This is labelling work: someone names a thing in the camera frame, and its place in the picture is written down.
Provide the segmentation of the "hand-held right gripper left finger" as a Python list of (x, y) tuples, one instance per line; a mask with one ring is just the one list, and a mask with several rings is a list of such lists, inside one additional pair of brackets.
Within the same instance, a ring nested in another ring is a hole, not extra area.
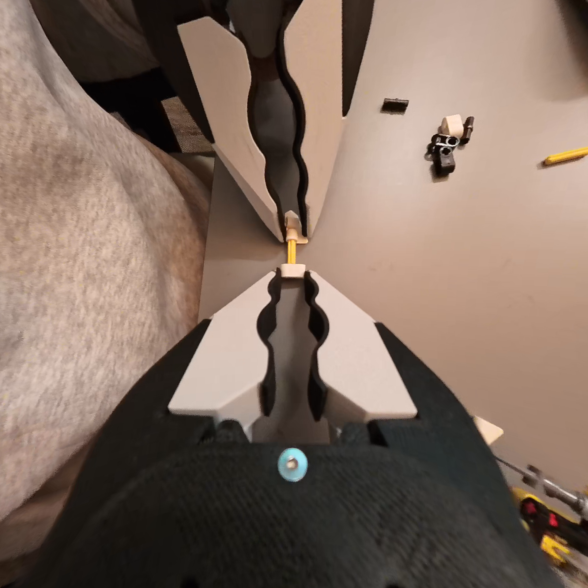
[(174, 415), (237, 421), (245, 433), (271, 413), (275, 362), (269, 336), (276, 328), (280, 270), (270, 271), (202, 321), (205, 331), (168, 404)]

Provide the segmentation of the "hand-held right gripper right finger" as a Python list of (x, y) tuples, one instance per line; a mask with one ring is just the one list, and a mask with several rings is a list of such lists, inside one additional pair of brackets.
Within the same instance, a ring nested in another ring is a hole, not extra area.
[(315, 271), (305, 273), (304, 292), (316, 340), (307, 386), (314, 420), (415, 417), (415, 404), (375, 320)]

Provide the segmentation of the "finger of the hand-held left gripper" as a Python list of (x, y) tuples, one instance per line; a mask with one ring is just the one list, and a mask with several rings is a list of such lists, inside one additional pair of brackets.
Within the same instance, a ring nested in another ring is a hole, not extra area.
[(266, 182), (266, 159), (249, 124), (252, 74), (245, 45), (210, 17), (179, 24), (177, 31), (216, 155), (268, 230), (284, 242), (284, 220)]
[(302, 1), (283, 28), (284, 81), (295, 107), (298, 204), (311, 239), (319, 222), (345, 118), (342, 114), (342, 1)]

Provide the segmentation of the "white lego steering arm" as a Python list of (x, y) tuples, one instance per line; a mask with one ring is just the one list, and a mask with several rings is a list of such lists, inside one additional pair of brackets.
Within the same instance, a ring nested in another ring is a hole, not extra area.
[(285, 241), (295, 241), (297, 244), (305, 245), (308, 239), (302, 233), (302, 224), (298, 214), (289, 210), (284, 215), (285, 221)]

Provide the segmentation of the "lego helicopter model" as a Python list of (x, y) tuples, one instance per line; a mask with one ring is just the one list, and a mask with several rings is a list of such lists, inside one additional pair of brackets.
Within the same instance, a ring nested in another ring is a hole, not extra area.
[(556, 571), (587, 587), (587, 490), (564, 488), (532, 465), (519, 467), (496, 456), (518, 474), (511, 494), (523, 526)]

